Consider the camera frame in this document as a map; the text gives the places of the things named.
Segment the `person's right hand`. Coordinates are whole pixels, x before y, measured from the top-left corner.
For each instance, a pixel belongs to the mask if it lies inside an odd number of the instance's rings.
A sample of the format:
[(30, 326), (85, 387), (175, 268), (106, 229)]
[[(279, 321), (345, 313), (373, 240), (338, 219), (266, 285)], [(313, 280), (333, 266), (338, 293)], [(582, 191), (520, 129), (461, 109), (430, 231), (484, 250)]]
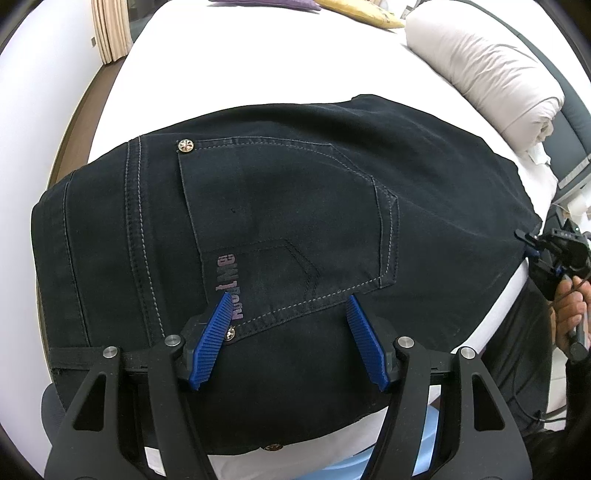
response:
[(590, 308), (590, 283), (578, 276), (564, 278), (552, 303), (552, 332), (555, 345), (569, 355), (570, 332), (584, 320)]

